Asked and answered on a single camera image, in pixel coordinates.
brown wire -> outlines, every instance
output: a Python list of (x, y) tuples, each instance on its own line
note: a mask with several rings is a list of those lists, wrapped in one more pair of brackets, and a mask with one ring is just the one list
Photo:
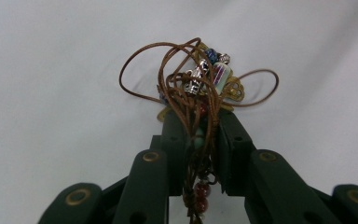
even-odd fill
[[(187, 167), (187, 175), (184, 180), (185, 181), (184, 194), (186, 196), (185, 205), (188, 207), (188, 215), (190, 216), (190, 223), (195, 219), (198, 222), (200, 222), (200, 214), (198, 214), (197, 210), (195, 209), (195, 195), (194, 195), (193, 186), (197, 176), (200, 173), (208, 172), (208, 174), (212, 174), (215, 176), (215, 180), (213, 183), (216, 183), (218, 181), (218, 175), (215, 172), (217, 170), (217, 163), (218, 163), (217, 162), (218, 154), (215, 145), (215, 137), (219, 125), (219, 118), (217, 114), (220, 110), (220, 106), (231, 105), (231, 106), (246, 107), (246, 106), (261, 104), (265, 102), (277, 90), (279, 85), (279, 78), (275, 72), (268, 69), (258, 69), (248, 72), (240, 76), (239, 79), (261, 72), (271, 73), (276, 80), (275, 86), (272, 89), (272, 91), (261, 100), (246, 105), (236, 105), (236, 104), (224, 102), (223, 99), (226, 93), (222, 93), (222, 95), (220, 96), (217, 94), (217, 91), (213, 84), (213, 78), (214, 78), (213, 69), (210, 69), (208, 76), (207, 74), (204, 74), (203, 69), (200, 69), (203, 73), (201, 78), (190, 77), (186, 73), (179, 72), (189, 60), (192, 60), (195, 64), (199, 64), (200, 59), (205, 59), (207, 61), (208, 67), (213, 68), (207, 56), (203, 52), (203, 50), (205, 49), (205, 45), (203, 45), (201, 43), (200, 38), (197, 37), (187, 41), (185, 44), (177, 45), (169, 42), (160, 42), (160, 43), (146, 45), (143, 48), (135, 51), (130, 56), (130, 58), (124, 63), (123, 67), (121, 68), (120, 74), (118, 76), (119, 85), (125, 92), (133, 96), (137, 96), (146, 100), (160, 103), (160, 100), (157, 98), (146, 96), (134, 91), (130, 91), (124, 86), (122, 82), (125, 69), (136, 56), (138, 56), (139, 54), (141, 54), (142, 52), (148, 49), (158, 48), (158, 47), (170, 48), (162, 58), (161, 65), (158, 70), (158, 90), (162, 92), (162, 94), (167, 99), (174, 113), (177, 115), (179, 120), (181, 120), (187, 132), (187, 135), (189, 136), (189, 139), (191, 141), (193, 153), (189, 158), (190, 163)], [(179, 63), (179, 65), (174, 69), (174, 71), (170, 75), (167, 75), (165, 77), (164, 76), (165, 66), (167, 65), (168, 61), (178, 52), (184, 52), (186, 54), (185, 58)], [(194, 148), (194, 141), (197, 137), (196, 131), (200, 126), (200, 120), (201, 120), (201, 115), (200, 115), (201, 96), (188, 96), (184, 91), (184, 89), (182, 88), (183, 84), (187, 83), (190, 80), (196, 80), (202, 84), (203, 90), (206, 93), (204, 97), (207, 98), (208, 107), (209, 107), (208, 116), (207, 116), (207, 127), (204, 135), (205, 137), (204, 145), (203, 147), (200, 148)], [(204, 167), (205, 160), (211, 161), (212, 170), (208, 170), (208, 168)]]

blue component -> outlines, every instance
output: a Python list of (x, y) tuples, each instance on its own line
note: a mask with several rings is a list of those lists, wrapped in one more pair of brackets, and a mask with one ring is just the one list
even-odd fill
[(206, 54), (206, 56), (208, 56), (208, 59), (211, 62), (211, 64), (214, 64), (217, 61), (219, 61), (219, 58), (217, 57), (216, 50), (214, 50), (214, 49), (206, 49), (204, 51), (204, 53)]
[(164, 105), (169, 105), (167, 98), (165, 98), (164, 93), (162, 91), (159, 93), (159, 101)]

white background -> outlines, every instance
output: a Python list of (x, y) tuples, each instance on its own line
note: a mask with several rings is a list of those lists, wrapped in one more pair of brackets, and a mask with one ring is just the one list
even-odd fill
[[(126, 176), (163, 106), (122, 91), (118, 72), (146, 44), (196, 36), (235, 75), (279, 73), (272, 98), (234, 111), (257, 148), (323, 192), (358, 184), (358, 1), (0, 0), (0, 223), (36, 223), (61, 190)], [(158, 53), (131, 64), (130, 89), (158, 96)], [(245, 79), (248, 100), (271, 80)], [(170, 223), (187, 223), (171, 204)], [(213, 188), (205, 223), (246, 218), (242, 198)]]

tangle of wires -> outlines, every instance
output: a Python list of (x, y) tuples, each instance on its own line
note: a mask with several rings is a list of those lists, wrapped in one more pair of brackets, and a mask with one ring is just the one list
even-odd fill
[[(122, 82), (127, 66), (142, 52), (158, 47), (169, 48), (161, 60), (157, 73), (159, 98), (127, 89)], [(184, 53), (185, 57), (170, 74), (164, 74), (168, 62), (179, 52)], [(208, 206), (208, 204), (205, 204), (207, 203), (205, 197), (209, 195), (209, 185), (216, 184), (219, 181), (216, 172), (219, 155), (215, 142), (219, 126), (219, 110), (221, 108), (230, 109), (232, 106), (258, 105), (266, 101), (277, 90), (279, 84), (279, 78), (275, 72), (268, 69), (258, 69), (235, 77), (232, 82), (223, 83), (225, 84), (224, 87), (218, 90), (216, 88), (217, 77), (226, 76), (226, 80), (232, 76), (232, 73), (230, 75), (223, 74), (220, 69), (223, 66), (221, 63), (219, 64), (220, 70), (215, 69), (216, 62), (218, 62), (216, 57), (220, 57), (222, 63), (227, 63), (227, 58), (229, 60), (226, 54), (215, 53), (213, 49), (206, 47), (200, 38), (191, 39), (184, 44), (159, 42), (135, 51), (124, 63), (119, 74), (119, 85), (124, 91), (146, 100), (165, 104), (169, 110), (176, 114), (186, 130), (191, 153), (187, 158), (188, 166), (184, 179), (183, 198), (185, 206), (188, 208), (187, 215), (190, 217), (190, 224), (202, 223), (203, 212)], [(189, 62), (195, 64), (195, 69), (184, 71)], [(238, 88), (238, 85), (241, 86), (240, 79), (261, 72), (270, 73), (275, 77), (275, 86), (269, 94), (261, 100), (245, 105), (225, 101), (225, 99), (230, 99), (230, 96), (232, 99), (233, 94), (238, 94), (236, 88)], [(242, 92), (239, 92), (242, 94), (240, 99), (243, 99), (243, 88)], [(214, 176), (214, 180), (210, 181), (209, 176)]]

green bead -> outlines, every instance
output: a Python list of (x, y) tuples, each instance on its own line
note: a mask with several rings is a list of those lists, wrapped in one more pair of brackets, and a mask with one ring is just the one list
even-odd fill
[(194, 139), (194, 147), (199, 148), (205, 145), (205, 134), (202, 128), (198, 128), (196, 131), (196, 139)]

